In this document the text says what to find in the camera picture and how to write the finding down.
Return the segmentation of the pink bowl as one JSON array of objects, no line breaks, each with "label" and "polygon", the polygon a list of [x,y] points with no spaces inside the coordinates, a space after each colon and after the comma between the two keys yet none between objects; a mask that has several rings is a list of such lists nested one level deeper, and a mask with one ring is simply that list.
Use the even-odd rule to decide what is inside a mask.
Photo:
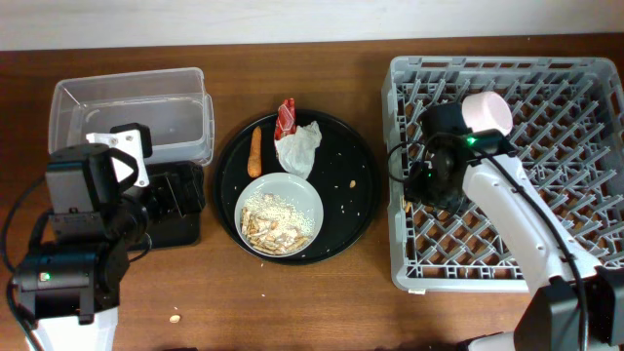
[{"label": "pink bowl", "polygon": [[461,103],[464,123],[473,132],[498,130],[507,137],[513,129],[511,110],[504,98],[495,92],[467,97]]}]

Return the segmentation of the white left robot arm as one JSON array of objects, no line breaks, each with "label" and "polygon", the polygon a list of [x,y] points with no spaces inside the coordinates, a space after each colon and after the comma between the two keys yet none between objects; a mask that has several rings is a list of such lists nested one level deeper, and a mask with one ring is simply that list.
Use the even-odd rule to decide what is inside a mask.
[{"label": "white left robot arm", "polygon": [[151,226],[205,207],[204,173],[191,162],[150,167],[102,143],[52,154],[44,177],[52,206],[37,218],[9,279],[9,308],[32,350],[109,350],[130,247],[150,244]]}]

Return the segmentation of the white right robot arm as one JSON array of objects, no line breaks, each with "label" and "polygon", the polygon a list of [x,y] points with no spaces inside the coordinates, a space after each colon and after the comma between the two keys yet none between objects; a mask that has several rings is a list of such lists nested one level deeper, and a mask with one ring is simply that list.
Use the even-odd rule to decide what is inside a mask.
[{"label": "white right robot arm", "polygon": [[437,209],[456,196],[476,204],[531,294],[513,331],[466,340],[461,349],[622,349],[622,270],[605,268],[563,227],[501,132],[430,135],[408,185],[411,196]]}]

